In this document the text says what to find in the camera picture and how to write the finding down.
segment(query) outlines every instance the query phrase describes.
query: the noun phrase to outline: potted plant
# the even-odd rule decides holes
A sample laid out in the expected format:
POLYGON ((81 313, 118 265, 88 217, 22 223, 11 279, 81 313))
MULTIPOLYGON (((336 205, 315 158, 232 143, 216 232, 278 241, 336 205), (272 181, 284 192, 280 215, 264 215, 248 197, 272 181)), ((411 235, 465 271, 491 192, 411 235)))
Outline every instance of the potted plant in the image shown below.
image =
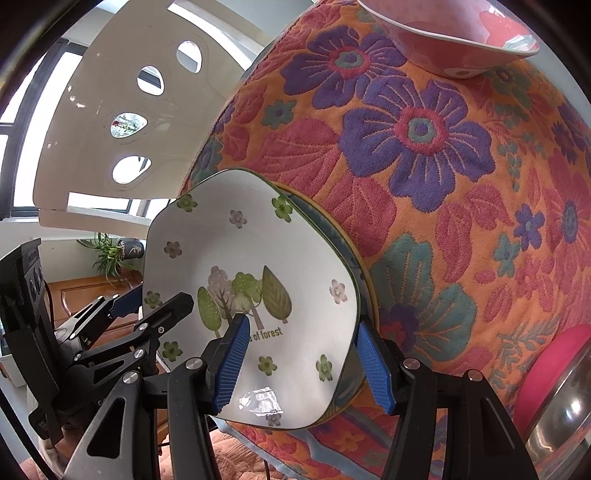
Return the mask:
POLYGON ((124 269, 136 270, 126 260, 144 256, 144 244, 135 238, 118 239, 115 242, 106 233, 97 233, 94 240, 78 240, 78 243, 97 252, 99 258, 93 267, 107 279, 110 277, 120 281, 124 269))

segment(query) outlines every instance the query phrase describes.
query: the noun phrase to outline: robotic arm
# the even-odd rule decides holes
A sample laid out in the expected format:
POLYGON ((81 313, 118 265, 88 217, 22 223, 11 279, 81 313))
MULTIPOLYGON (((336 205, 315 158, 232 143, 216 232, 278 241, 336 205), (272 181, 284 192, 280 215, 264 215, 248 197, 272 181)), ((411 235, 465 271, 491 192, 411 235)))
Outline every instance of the robotic arm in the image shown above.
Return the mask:
MULTIPOLYGON (((132 333, 90 349, 113 320, 137 311, 141 288, 110 300, 100 297, 53 332, 43 302, 39 244, 21 245, 0 260, 0 316, 39 403, 30 415, 35 431, 55 444, 64 425, 86 428, 64 478, 159 480, 155 409, 166 408, 175 479, 220 480, 206 416, 230 402, 248 347, 248 318, 237 314, 224 337, 209 342, 200 357, 157 375, 159 338, 193 310, 192 297, 178 293, 132 333)), ((355 345, 376 403, 401 417, 382 479, 428 479, 438 408, 447 408, 449 416, 443 480, 538 478, 479 371, 453 377, 404 358, 367 316, 361 317, 355 345)))

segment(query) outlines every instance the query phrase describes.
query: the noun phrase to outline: spider plant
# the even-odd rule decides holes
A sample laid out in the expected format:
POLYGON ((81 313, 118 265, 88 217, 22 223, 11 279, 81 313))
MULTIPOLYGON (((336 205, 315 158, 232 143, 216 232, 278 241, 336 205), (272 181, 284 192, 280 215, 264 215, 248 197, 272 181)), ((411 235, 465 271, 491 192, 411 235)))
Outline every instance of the spider plant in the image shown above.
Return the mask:
POLYGON ((123 248, 117 244, 117 240, 113 241, 106 233, 97 233, 94 240, 78 240, 78 243, 96 250, 99 258, 92 266, 96 267, 98 273, 104 275, 107 280, 110 277, 121 281, 123 268, 136 270, 133 265, 121 259, 123 248))

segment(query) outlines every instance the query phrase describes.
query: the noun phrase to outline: white plastic chair back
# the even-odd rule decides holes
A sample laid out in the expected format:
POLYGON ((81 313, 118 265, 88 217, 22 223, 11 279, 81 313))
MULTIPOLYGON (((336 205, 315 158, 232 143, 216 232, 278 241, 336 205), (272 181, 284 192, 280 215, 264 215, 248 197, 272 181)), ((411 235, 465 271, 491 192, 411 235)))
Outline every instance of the white plastic chair back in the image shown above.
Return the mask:
POLYGON ((177 196, 243 68, 203 30, 169 11, 170 4, 129 1, 85 52, 60 99, 38 164, 33 201, 42 225, 146 238, 150 220, 68 207, 70 192, 126 199, 177 196), (198 73, 177 60, 185 41, 199 47, 198 73), (147 66, 162 75, 161 95, 138 87, 138 74, 147 66), (141 115, 147 124, 115 138, 111 125, 125 112, 141 115), (149 158, 149 168, 130 183, 118 183, 115 166, 133 155, 149 158))

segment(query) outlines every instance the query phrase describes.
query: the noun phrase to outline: white bowl rim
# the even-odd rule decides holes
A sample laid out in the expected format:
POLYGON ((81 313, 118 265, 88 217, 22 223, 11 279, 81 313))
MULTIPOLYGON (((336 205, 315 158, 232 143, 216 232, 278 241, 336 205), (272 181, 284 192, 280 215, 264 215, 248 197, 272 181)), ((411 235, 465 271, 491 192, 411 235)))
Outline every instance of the white bowl rim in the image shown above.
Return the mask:
MULTIPOLYGON (((528 51, 510 50, 509 48, 495 47, 493 45, 487 45, 485 43, 480 43, 480 42, 473 41, 473 40, 466 40, 465 38, 452 37, 450 35, 444 35, 444 34, 435 33, 435 32, 428 32, 426 30, 420 30, 418 28, 409 27, 408 25, 397 22, 396 20, 392 20, 391 18, 388 18, 382 14, 377 13, 376 11, 372 10, 370 7, 366 6, 362 2, 362 0, 357 0, 357 3, 359 5, 361 5, 363 8, 365 8, 372 15, 375 15, 376 17, 380 17, 382 20, 384 20, 396 27, 400 27, 403 30, 407 30, 412 33, 416 33, 417 35, 423 35, 425 37, 431 37, 431 38, 435 38, 438 40, 447 40, 447 41, 451 41, 454 43, 460 43, 460 44, 464 44, 464 45, 474 45, 474 46, 478 46, 480 48, 484 48, 485 50, 502 51, 502 52, 512 54, 512 55, 515 55, 515 56, 523 58, 523 59, 527 58, 527 57, 532 57, 533 55, 536 55, 540 51, 540 42, 538 41, 537 38, 535 39, 536 48, 532 48, 531 50, 528 50, 528 51)), ((529 31, 532 35, 535 35, 534 32, 529 27, 527 27, 527 28, 529 29, 529 31)))

